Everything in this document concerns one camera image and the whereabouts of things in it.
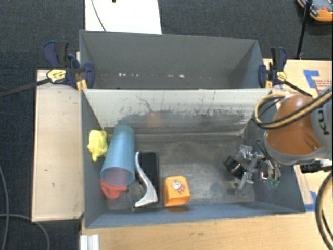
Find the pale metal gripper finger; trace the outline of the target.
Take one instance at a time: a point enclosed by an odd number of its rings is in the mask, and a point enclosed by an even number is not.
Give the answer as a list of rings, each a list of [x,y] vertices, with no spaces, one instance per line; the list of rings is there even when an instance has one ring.
[[[240,184],[237,187],[237,191],[240,192],[242,191],[243,187],[246,184],[254,184],[254,173],[255,173],[255,168],[245,168],[243,169],[243,173],[241,175],[241,179],[240,179]]]
[[[237,153],[237,161],[256,162],[258,161],[258,153],[254,151],[251,146],[240,145],[239,151]]]

